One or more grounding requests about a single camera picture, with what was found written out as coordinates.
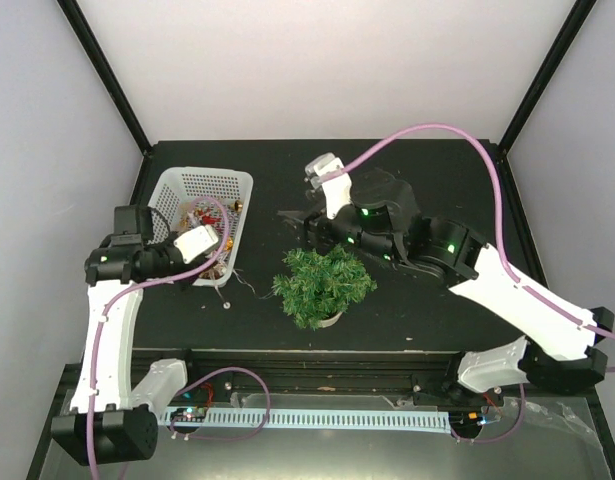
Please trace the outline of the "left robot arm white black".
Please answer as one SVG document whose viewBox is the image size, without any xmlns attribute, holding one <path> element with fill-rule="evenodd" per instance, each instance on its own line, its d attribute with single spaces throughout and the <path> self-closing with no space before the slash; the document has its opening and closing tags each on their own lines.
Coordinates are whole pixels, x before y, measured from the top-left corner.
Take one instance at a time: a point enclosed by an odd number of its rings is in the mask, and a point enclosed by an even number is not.
<svg viewBox="0 0 615 480">
<path fill-rule="evenodd" d="M 82 368 L 51 435 L 93 478 L 102 464 L 151 458 L 168 404 L 200 391 L 200 372 L 176 359 L 155 362 L 133 386 L 132 345 L 145 290 L 198 277 L 225 249 L 229 216 L 224 206 L 218 209 L 221 228 L 201 223 L 155 242 L 151 208 L 119 206 L 112 233 L 85 262 L 89 323 Z"/>
</svg>

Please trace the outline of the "fairy light string white bulbs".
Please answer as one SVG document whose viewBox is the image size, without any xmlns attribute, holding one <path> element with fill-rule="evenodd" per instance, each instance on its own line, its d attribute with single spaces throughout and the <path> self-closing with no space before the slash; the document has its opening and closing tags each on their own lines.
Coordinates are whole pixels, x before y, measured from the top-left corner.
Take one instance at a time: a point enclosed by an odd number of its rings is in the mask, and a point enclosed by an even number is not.
<svg viewBox="0 0 615 480">
<path fill-rule="evenodd" d="M 239 269 L 234 270 L 231 277 L 227 278 L 227 267 L 223 264 L 213 267 L 209 271 L 207 279 L 210 281 L 211 288 L 218 295 L 220 304 L 225 311 L 232 308 L 232 303 L 228 296 L 228 293 L 232 291 L 248 291 L 254 299 L 261 301 L 269 300 L 274 295 L 272 290 L 267 293 L 258 291 L 251 282 L 244 278 Z"/>
</svg>

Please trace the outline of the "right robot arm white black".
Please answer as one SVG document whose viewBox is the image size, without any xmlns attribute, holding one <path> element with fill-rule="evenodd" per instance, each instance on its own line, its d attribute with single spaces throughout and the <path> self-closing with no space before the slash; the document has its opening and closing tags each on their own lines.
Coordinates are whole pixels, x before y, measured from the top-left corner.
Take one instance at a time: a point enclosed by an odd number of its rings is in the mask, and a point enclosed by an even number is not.
<svg viewBox="0 0 615 480">
<path fill-rule="evenodd" d="M 279 214 L 307 244 L 355 247 L 520 331 L 506 345 L 459 354 L 441 379 L 448 400 L 463 403 L 475 393 L 524 383 L 570 395 L 605 379 L 608 359 L 598 343 L 612 330 L 610 310 L 580 308 L 504 267 L 500 248 L 458 222 L 424 216 L 411 185 L 388 172 L 374 170 L 358 181 L 343 175 L 320 189 L 324 199 L 315 206 Z"/>
</svg>

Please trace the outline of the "white plastic perforated basket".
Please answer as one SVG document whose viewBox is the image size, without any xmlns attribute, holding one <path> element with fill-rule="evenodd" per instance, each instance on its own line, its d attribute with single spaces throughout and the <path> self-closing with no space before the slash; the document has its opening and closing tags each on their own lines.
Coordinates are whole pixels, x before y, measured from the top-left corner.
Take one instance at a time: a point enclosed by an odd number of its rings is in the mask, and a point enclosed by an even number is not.
<svg viewBox="0 0 615 480">
<path fill-rule="evenodd" d="M 227 235 L 224 251 L 197 277 L 195 286 L 220 288 L 232 276 L 253 186 L 250 174 L 230 169 L 173 167 L 160 175 L 148 201 L 156 210 L 156 242 L 170 232 L 181 234 L 198 225 L 210 225 L 217 234 Z"/>
</svg>

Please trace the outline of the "small green christmas tree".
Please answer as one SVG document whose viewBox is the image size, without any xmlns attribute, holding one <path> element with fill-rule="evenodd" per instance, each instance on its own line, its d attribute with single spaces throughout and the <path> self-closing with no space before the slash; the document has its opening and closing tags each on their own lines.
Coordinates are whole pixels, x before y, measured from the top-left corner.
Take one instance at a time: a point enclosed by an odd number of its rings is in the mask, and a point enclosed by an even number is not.
<svg viewBox="0 0 615 480">
<path fill-rule="evenodd" d="M 340 245 L 324 255 L 293 249 L 283 263 L 289 273 L 273 278 L 272 291 L 300 329 L 319 329 L 323 321 L 345 313 L 377 289 L 362 261 Z"/>
</svg>

